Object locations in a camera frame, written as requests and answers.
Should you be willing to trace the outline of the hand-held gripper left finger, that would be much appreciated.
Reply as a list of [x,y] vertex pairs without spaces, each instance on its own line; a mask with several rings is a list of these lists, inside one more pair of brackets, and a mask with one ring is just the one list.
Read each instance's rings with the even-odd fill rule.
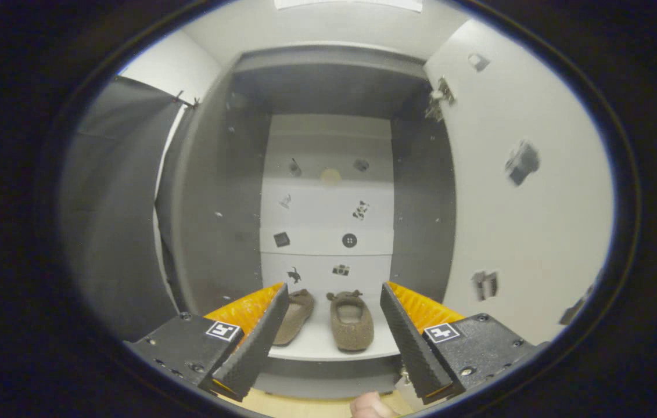
[[256,383],[288,307],[288,285],[279,282],[203,316],[181,312],[126,345],[184,386],[241,401]]

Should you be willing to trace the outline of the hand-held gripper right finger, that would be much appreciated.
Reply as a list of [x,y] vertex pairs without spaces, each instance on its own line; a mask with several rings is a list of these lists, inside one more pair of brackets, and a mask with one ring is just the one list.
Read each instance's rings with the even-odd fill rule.
[[482,391],[548,346],[498,312],[455,310],[392,281],[382,283],[379,304],[406,378],[424,406]]

